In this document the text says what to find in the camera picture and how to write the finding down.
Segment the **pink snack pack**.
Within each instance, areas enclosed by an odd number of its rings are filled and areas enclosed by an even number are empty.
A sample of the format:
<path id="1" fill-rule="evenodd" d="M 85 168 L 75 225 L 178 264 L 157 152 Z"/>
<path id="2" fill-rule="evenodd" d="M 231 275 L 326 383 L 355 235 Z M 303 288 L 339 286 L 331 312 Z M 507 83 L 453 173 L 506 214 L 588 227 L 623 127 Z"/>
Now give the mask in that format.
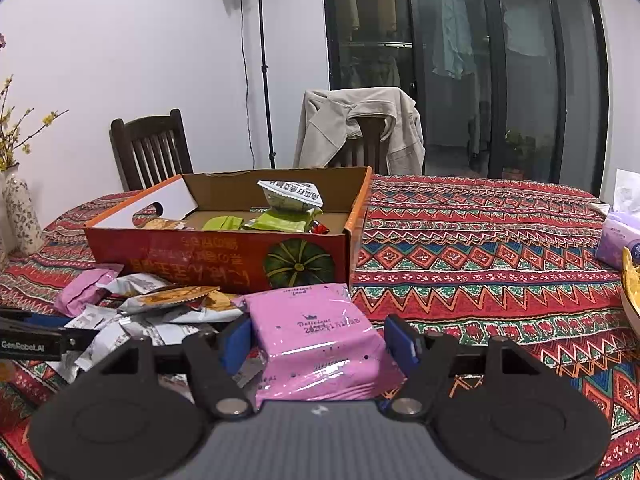
<path id="1" fill-rule="evenodd" d="M 233 303 L 250 316 L 265 361 L 257 404 L 373 399 L 405 380 L 345 284 L 256 292 Z"/>

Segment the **lime green snack packet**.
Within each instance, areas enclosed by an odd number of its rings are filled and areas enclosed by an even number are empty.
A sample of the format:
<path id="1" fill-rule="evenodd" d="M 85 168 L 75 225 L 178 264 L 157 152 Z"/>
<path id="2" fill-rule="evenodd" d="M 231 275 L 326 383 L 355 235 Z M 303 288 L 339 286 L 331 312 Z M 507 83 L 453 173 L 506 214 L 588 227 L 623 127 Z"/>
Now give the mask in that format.
<path id="1" fill-rule="evenodd" d="M 232 216 L 226 214 L 225 216 L 217 216 L 208 219 L 204 226 L 203 231 L 239 231 L 242 228 L 244 220 L 238 216 Z"/>

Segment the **white barcode snack packet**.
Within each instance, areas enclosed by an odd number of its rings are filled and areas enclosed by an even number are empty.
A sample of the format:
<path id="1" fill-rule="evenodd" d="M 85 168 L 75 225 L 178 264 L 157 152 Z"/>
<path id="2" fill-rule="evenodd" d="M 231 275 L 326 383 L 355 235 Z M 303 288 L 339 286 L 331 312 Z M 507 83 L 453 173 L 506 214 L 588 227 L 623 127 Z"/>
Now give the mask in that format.
<path id="1" fill-rule="evenodd" d="M 323 200 L 318 188 L 308 182 L 258 180 L 270 208 L 288 211 L 321 209 Z"/>

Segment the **silver orange snack packet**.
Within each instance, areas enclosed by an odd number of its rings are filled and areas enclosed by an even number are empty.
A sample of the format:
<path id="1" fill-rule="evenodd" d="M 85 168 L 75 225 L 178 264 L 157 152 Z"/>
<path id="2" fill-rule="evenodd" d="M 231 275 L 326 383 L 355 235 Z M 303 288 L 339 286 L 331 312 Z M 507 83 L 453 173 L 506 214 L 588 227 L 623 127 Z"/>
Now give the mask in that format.
<path id="1" fill-rule="evenodd" d="M 216 286 L 184 286 L 158 290 L 128 298 L 117 308 L 117 311 L 121 314 L 133 315 L 172 308 L 204 298 L 210 292 L 218 292 L 218 290 L 219 288 Z"/>

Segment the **floral ceramic vase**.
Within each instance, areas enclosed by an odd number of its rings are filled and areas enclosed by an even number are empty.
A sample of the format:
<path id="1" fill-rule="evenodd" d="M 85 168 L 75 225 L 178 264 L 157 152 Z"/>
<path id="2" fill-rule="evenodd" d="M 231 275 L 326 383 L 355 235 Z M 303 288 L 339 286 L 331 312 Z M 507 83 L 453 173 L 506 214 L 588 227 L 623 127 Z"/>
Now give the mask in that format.
<path id="1" fill-rule="evenodd" d="M 12 235 L 13 246 L 23 255 L 39 252 L 44 236 L 26 181 L 18 174 L 16 162 L 2 172 L 2 200 Z"/>

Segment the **orange pumpkin cardboard box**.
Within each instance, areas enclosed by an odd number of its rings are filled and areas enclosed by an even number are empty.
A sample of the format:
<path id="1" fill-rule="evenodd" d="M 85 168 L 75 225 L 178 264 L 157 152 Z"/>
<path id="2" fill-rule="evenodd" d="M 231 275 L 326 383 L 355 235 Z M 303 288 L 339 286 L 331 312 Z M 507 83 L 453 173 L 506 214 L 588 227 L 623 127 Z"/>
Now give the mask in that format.
<path id="1" fill-rule="evenodd" d="M 240 229 L 207 231 L 221 216 L 248 221 L 268 203 L 262 181 L 312 183 L 326 234 Z M 137 192 L 87 222 L 94 260 L 119 263 L 178 285 L 216 285 L 245 294 L 347 283 L 355 271 L 371 188 L 369 167 L 184 174 Z"/>

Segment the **red patterned tablecloth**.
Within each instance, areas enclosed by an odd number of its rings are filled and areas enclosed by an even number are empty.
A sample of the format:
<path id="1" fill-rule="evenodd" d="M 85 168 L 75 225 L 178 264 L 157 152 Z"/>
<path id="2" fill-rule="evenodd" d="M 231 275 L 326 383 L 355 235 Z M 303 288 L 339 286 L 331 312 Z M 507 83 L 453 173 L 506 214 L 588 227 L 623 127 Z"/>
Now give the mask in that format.
<path id="1" fill-rule="evenodd" d="M 557 184 L 372 181 L 354 277 L 374 324 L 398 314 L 464 344 L 506 336 L 597 404 L 612 437 L 599 474 L 639 474 L 639 344 L 620 276 L 594 255 L 602 219 Z"/>

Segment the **green white packet in box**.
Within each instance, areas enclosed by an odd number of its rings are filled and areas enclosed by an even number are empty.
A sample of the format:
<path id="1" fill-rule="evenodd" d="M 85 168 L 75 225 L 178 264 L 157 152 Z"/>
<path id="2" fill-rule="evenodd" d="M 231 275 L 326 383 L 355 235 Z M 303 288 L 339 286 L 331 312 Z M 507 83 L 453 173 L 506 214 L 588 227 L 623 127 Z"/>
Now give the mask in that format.
<path id="1" fill-rule="evenodd" d="M 304 211 L 270 208 L 245 222 L 243 228 L 254 231 L 303 233 L 309 231 L 311 223 L 319 214 L 322 214 L 320 208 Z"/>

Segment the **wooden chair with jacket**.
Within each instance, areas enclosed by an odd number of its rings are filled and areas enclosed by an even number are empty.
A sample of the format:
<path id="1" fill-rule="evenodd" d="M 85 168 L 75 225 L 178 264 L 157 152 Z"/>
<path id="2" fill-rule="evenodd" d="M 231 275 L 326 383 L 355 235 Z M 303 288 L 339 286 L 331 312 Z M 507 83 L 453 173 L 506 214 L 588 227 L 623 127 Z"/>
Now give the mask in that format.
<path id="1" fill-rule="evenodd" d="M 388 174 L 386 154 L 388 141 L 383 139 L 386 122 L 383 117 L 359 117 L 360 136 L 347 139 L 329 161 L 329 167 L 371 167 L 374 174 Z"/>

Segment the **yellow flower branches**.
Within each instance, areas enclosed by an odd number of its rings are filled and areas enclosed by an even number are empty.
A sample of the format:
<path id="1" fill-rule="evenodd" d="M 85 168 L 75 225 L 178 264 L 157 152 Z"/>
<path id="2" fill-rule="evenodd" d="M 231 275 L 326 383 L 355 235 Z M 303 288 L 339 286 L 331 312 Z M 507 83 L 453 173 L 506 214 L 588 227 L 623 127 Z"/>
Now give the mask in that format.
<path id="1" fill-rule="evenodd" d="M 41 122 L 32 133 L 22 133 L 23 122 L 34 112 L 32 107 L 26 107 L 21 113 L 17 113 L 16 106 L 9 103 L 9 95 L 13 84 L 13 76 L 6 77 L 1 86 L 1 139 L 0 156 L 1 170 L 6 171 L 16 164 L 16 153 L 29 154 L 32 150 L 32 139 L 47 128 L 50 128 L 58 118 L 67 114 L 70 110 L 52 110 L 43 116 Z"/>

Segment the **dark wooden chair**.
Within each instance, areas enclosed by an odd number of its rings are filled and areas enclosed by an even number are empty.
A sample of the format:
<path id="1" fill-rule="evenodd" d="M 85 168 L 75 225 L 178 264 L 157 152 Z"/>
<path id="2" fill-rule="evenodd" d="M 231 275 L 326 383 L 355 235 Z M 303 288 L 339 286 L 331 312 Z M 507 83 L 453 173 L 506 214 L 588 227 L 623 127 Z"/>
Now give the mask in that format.
<path id="1" fill-rule="evenodd" d="M 110 140 L 122 187 L 141 191 L 177 174 L 192 174 L 182 115 L 174 108 L 168 115 L 146 116 L 111 122 Z"/>

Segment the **gold foil wrapper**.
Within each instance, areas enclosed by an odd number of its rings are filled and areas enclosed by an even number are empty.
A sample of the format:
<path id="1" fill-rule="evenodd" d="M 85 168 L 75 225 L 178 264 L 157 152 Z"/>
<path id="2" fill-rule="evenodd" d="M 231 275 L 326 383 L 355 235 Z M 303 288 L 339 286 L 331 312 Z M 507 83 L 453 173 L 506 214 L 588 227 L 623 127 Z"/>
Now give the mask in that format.
<path id="1" fill-rule="evenodd" d="M 640 273 L 627 247 L 623 248 L 622 263 L 620 299 L 631 329 L 637 337 L 640 337 Z"/>

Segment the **beige jacket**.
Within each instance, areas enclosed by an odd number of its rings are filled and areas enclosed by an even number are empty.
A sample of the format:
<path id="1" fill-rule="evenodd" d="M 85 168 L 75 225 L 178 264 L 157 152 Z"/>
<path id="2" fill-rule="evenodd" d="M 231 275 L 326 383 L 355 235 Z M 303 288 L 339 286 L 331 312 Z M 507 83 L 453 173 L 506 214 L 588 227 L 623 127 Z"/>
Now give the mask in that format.
<path id="1" fill-rule="evenodd" d="M 422 174 L 425 148 L 421 117 L 416 101 L 397 87 L 307 90 L 293 166 L 328 166 L 347 141 L 362 137 L 358 122 L 363 118 L 380 118 L 384 122 L 380 139 L 387 144 L 390 174 Z"/>

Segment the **purple tissue pack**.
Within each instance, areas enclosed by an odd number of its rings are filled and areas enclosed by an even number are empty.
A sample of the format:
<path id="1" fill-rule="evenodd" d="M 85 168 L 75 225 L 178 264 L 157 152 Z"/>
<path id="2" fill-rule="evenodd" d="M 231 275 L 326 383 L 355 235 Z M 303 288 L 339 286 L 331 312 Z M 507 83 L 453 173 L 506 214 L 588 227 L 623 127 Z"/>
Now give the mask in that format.
<path id="1" fill-rule="evenodd" d="M 616 270 L 623 270 L 627 248 L 634 264 L 639 263 L 640 184 L 638 172 L 616 170 L 613 208 L 606 216 L 596 258 Z"/>

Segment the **black framed glass door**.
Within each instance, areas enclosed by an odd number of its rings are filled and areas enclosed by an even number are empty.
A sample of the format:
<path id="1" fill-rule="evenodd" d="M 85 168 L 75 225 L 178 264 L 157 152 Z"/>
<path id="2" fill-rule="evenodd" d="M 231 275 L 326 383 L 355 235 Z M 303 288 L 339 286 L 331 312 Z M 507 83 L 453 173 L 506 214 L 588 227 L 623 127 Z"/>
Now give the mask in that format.
<path id="1" fill-rule="evenodd" d="M 598 0 L 324 0 L 330 84 L 416 102 L 423 170 L 598 194 L 608 60 Z"/>

